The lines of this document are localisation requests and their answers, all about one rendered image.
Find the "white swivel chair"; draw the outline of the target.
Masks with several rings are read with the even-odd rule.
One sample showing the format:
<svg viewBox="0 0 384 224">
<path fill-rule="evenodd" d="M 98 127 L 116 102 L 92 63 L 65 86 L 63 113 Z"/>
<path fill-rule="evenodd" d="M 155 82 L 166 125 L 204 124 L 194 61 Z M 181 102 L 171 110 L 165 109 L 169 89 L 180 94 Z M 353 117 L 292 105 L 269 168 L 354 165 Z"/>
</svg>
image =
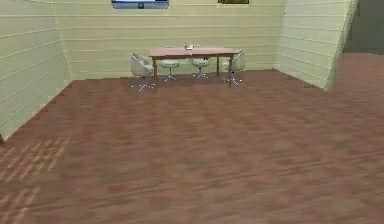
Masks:
<svg viewBox="0 0 384 224">
<path fill-rule="evenodd" d="M 169 73 L 166 75 L 165 81 L 174 80 L 176 81 L 176 77 L 172 74 L 172 70 L 180 66 L 180 61 L 177 59 L 165 59 L 160 61 L 160 65 L 163 68 L 169 70 Z"/>
<path fill-rule="evenodd" d="M 226 82 L 239 85 L 241 79 L 236 77 L 236 73 L 242 71 L 245 68 L 245 51 L 243 49 L 237 50 L 236 55 L 232 59 L 232 65 L 229 65 L 229 61 L 225 61 L 222 63 L 222 66 L 225 71 L 231 72 L 231 75 L 226 79 Z"/>
<path fill-rule="evenodd" d="M 130 58 L 131 73 L 135 77 L 139 77 L 142 82 L 138 85 L 132 85 L 132 88 L 137 88 L 142 91 L 144 88 L 155 89 L 155 84 L 150 83 L 148 78 L 153 75 L 153 66 L 141 55 L 132 53 Z"/>
<path fill-rule="evenodd" d="M 209 58 L 190 58 L 189 62 L 192 66 L 198 69 L 198 72 L 194 74 L 194 77 L 207 78 L 207 75 L 202 71 L 202 69 L 210 65 Z"/>
</svg>

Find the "brown wooden table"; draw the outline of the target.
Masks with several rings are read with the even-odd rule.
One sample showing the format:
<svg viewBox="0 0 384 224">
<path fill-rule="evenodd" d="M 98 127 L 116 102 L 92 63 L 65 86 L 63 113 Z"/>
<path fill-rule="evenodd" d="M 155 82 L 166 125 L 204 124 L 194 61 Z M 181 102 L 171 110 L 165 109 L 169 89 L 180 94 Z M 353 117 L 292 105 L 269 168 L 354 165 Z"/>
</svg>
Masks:
<svg viewBox="0 0 384 224">
<path fill-rule="evenodd" d="M 186 50 L 184 47 L 160 47 L 150 50 L 150 58 L 152 59 L 153 66 L 153 77 L 154 82 L 158 83 L 158 71 L 157 71 L 157 61 L 163 59 L 188 59 L 188 58 L 211 58 L 216 57 L 220 59 L 221 57 L 229 58 L 229 69 L 232 69 L 232 61 L 237 52 L 230 48 L 224 47 L 194 47 L 191 50 Z"/>
</svg>

